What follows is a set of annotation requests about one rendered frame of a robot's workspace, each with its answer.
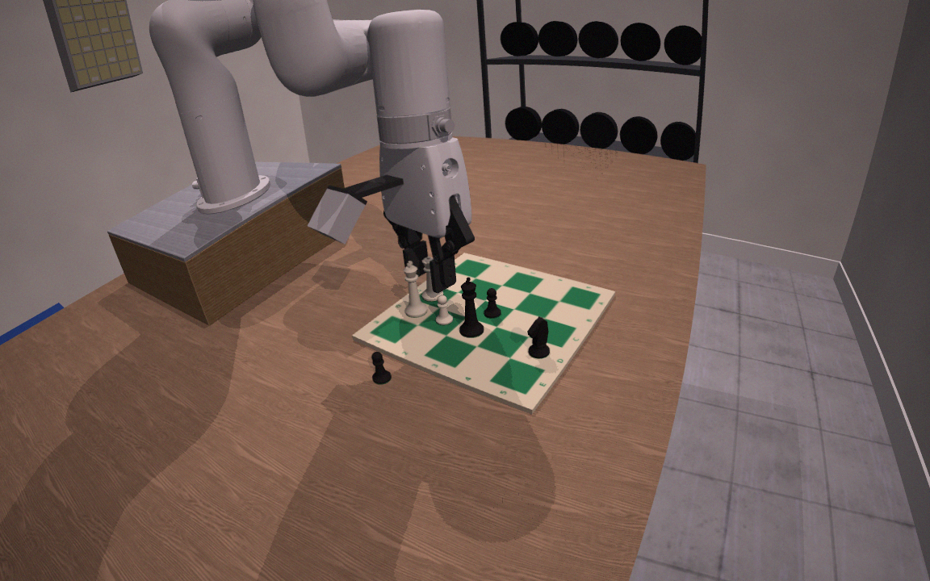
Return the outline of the white chess piece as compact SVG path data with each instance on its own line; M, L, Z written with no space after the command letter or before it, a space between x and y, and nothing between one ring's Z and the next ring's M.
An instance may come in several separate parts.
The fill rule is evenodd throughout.
M427 305L424 305L424 303L420 299L420 295L418 295L417 267L414 267L414 265L412 264L413 262L409 261L407 264L407 267L404 268L404 274L406 275L405 281L408 281L408 295L409 295L409 303L408 303L408 306L405 308L405 314L411 317L411 319L416 319L417 317L421 317L424 314L427 314L428 310L427 310Z
M431 261L431 260L434 260L434 258L429 257L429 255L428 255L428 257L424 258L424 260L423 260L423 264L424 264L424 266L425 266L425 267L424 267L424 271L427 272L427 290L425 290L424 293L423 293L423 300L425 300L425 301L427 301L427 302L435 302L435 301L437 301L437 297L438 297L439 295L444 295L444 294L443 294L443 291L442 291L442 293L438 293L438 294L437 294L437 293L434 293L434 291L433 291L433 288L432 288L432 281L431 281L431 274L429 274L429 261Z

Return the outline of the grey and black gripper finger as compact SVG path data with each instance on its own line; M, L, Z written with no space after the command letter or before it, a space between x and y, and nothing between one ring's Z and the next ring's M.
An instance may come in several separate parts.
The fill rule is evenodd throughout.
M429 261L429 274L431 274L433 291L437 294L455 284L455 254L463 246L475 241L475 235L472 234L454 195L450 196L449 204L450 219L446 227L446 235L444 235L446 243L442 246L440 238L428 236L429 247L434 258Z
M384 211L383 214L385 217ZM416 229L401 227L401 225L395 224L395 222L390 221L387 217L385 217L385 219L390 222L392 229L398 234L399 246L404 248L404 267L407 267L407 262L412 261L414 267L417 267L418 277L427 273L424 271L425 266L423 265L423 260L428 255L427 241L421 241L423 240L423 234L416 231Z

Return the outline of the black pawn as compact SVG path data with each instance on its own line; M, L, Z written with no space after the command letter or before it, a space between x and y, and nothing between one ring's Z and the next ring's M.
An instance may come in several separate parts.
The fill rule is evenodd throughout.
M497 319L497 317L501 316L501 310L498 307L496 307L496 299L497 299L497 295L496 295L495 288L488 288L488 291L487 291L488 307L486 308L486 310L484 310L484 316L486 316L487 319Z
M375 373L372 376L373 382L375 382L376 385L385 385L385 383L390 382L392 376L390 371L385 370L383 367L383 355L380 352L375 352L372 354L371 359L375 366Z

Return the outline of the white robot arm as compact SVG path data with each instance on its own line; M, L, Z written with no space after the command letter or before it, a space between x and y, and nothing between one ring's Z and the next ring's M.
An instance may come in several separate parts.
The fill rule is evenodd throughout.
M235 78L216 58L261 38L274 74L295 94L320 96L373 77L380 142L429 142L455 129L444 23L432 10L337 21L326 0L169 0L153 11L150 37L195 163L203 214L235 209L270 188L256 170ZM384 175L328 186L308 227L346 245L364 196L403 184Z

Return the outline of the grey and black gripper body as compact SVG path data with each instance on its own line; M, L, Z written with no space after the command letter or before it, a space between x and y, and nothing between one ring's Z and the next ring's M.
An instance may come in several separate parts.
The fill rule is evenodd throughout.
M449 225L451 195L470 224L467 170L453 132L429 142L380 142L379 172L380 177L390 175L404 181L381 191L385 217L395 224L442 238Z

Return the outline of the black chess king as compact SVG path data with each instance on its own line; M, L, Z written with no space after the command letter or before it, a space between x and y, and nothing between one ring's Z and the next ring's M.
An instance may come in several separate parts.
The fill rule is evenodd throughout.
M467 338L475 338L484 333L484 326L477 320L475 311L476 285L467 277L461 288L462 298L465 300L465 321L460 326L460 334Z

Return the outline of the green and cream chessboard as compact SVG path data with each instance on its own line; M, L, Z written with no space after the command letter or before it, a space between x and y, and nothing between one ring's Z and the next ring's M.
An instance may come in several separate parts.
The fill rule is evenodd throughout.
M476 285L475 311L484 326L475 338L460 334L465 321L461 286L467 277ZM455 284L443 290L453 316L449 326L436 323L437 301L423 300L427 281L417 288L427 314L407 316L409 295L404 295L352 340L527 413L538 409L615 297L608 288L468 253L455 258ZM484 316L488 288L496 290L497 319ZM527 331L538 317L547 321L550 354L545 359L528 353L532 338Z

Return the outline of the black knight chess piece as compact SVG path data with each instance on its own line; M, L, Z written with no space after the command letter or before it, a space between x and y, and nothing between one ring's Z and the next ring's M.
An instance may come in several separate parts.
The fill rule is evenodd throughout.
M527 333L532 338L532 345L528 349L530 356L533 359L545 359L550 354L550 347L547 347L547 321L538 317Z

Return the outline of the white pawn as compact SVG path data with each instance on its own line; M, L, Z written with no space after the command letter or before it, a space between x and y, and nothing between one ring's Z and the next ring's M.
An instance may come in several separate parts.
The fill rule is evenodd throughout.
M449 326L449 324L453 323L453 316L447 311L447 306L449 306L449 303L447 302L446 296L439 295L437 297L437 307L440 308L439 314L436 317L436 323L439 324L439 326Z

